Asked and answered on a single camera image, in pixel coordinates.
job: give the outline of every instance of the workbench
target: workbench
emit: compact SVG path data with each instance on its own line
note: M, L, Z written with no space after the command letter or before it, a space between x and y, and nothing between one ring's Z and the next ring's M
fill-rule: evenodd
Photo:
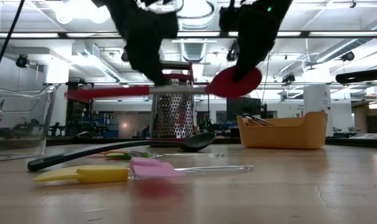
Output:
M46 154L87 146L50 146ZM219 144L202 152L226 156L160 160L174 167L248 164L254 171L107 184L35 184L38 173L27 171L28 159L0 162L0 224L377 223L377 149L325 146L306 151ZM86 157L44 171L86 164L126 163Z

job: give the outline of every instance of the yellow spatula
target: yellow spatula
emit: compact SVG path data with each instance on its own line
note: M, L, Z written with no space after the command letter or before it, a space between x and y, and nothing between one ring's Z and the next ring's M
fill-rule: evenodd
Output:
M124 166L75 166L51 170L40 174L34 182L77 180L81 183L103 183L127 181L129 170Z

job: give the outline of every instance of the computer monitor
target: computer monitor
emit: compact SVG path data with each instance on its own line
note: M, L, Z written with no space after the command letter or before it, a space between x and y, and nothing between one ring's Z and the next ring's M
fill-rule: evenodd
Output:
M261 115L261 100L256 98L240 97L226 100L227 121L237 122L237 114L245 116Z

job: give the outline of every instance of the orange plastic container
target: orange plastic container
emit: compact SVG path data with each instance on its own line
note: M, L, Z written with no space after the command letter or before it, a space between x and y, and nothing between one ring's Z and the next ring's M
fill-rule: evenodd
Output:
M319 149L325 145L327 114L308 112L301 118L266 119L275 126L237 116L241 143L245 147Z

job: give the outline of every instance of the table surface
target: table surface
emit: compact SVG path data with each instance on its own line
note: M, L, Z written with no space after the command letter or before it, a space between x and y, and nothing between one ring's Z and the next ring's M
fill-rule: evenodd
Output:
M47 154L85 146L48 147ZM175 167L251 164L255 169L108 184L34 184L38 173L27 172L27 161L0 162L0 223L377 223L377 149L212 145L203 152L226 156L161 160ZM52 169L84 164L125 163L86 157Z

